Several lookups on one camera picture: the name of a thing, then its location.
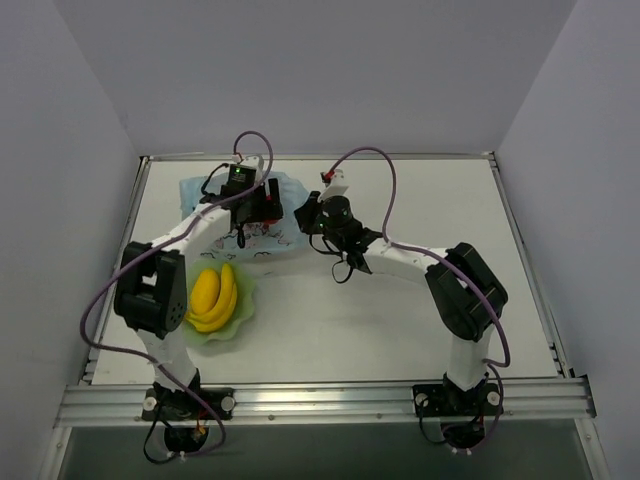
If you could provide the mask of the light blue plastic bag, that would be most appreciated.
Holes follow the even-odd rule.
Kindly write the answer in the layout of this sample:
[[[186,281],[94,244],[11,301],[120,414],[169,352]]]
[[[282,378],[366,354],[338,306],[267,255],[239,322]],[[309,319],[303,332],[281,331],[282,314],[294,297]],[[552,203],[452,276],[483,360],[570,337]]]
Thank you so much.
[[[179,181],[182,219],[186,219],[202,198],[201,186],[206,176],[185,178]],[[236,232],[219,238],[201,253],[215,259],[244,261],[255,257],[284,254],[305,244],[306,236],[299,230],[294,211],[308,198],[309,191],[303,184],[285,172],[272,171],[269,179],[277,179],[279,184],[283,218],[275,224],[247,224],[243,227],[245,247],[237,245]],[[226,174],[215,175],[207,186],[207,191],[218,193],[226,180]]]

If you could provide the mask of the yellow fake banana bunch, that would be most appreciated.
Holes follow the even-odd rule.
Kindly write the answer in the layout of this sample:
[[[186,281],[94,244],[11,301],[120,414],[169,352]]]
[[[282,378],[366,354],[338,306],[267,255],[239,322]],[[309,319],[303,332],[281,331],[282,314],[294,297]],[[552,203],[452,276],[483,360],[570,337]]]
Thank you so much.
[[[236,308],[238,290],[231,265],[224,264],[218,274],[220,277],[220,292],[217,303],[212,310],[204,315],[193,314],[189,297],[189,308],[184,319],[199,333],[213,333],[220,330],[231,319]]]

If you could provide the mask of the yellow fake mango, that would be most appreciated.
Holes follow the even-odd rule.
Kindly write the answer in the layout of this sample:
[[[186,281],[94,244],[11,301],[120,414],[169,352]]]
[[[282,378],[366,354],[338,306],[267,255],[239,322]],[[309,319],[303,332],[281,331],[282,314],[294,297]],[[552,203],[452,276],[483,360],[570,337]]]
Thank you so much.
[[[190,294],[191,312],[204,315],[213,309],[220,292],[220,277],[216,270],[204,269],[196,279]]]

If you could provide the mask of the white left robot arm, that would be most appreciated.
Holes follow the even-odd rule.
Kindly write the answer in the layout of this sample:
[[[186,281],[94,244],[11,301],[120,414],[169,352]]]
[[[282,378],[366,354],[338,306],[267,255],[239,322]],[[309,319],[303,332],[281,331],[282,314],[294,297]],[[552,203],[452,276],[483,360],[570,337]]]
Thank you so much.
[[[123,253],[113,308],[142,341],[154,383],[166,390],[166,408],[179,419],[202,405],[200,376],[181,332],[187,312],[187,266],[214,241],[251,223],[284,216],[280,185],[257,167],[231,166],[217,193],[204,192],[193,212],[169,233],[131,242]]]

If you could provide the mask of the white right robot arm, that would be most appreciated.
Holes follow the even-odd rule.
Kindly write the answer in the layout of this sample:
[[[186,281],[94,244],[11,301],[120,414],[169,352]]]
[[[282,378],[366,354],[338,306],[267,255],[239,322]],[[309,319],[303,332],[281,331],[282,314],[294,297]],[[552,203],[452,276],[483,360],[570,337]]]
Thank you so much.
[[[320,236],[325,254],[351,272],[389,275],[424,285],[452,335],[440,392],[428,394],[418,412],[433,416],[495,415],[503,411],[504,387],[488,381],[511,364],[500,317],[508,294],[478,251],[460,243],[442,252],[389,242],[365,227],[344,196],[321,199],[312,192],[294,212],[302,233]]]

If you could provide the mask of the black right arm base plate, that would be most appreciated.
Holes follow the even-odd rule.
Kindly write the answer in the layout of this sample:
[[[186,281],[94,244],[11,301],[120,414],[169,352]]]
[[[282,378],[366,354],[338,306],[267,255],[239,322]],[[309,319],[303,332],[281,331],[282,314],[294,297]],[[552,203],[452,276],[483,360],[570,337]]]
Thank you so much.
[[[412,386],[414,410],[425,418],[490,416],[503,412],[498,385],[483,381],[462,390],[449,381]]]

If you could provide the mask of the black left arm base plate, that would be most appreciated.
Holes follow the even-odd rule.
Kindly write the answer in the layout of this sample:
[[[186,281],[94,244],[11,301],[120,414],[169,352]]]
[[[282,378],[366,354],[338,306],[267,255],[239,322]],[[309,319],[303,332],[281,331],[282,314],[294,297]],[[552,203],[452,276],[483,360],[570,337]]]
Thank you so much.
[[[221,420],[229,420],[236,406],[234,393],[231,388],[220,388],[200,390],[198,395]],[[161,420],[168,422],[214,419],[204,406],[184,391],[172,391],[154,383],[146,390],[140,417],[152,421],[157,413]]]

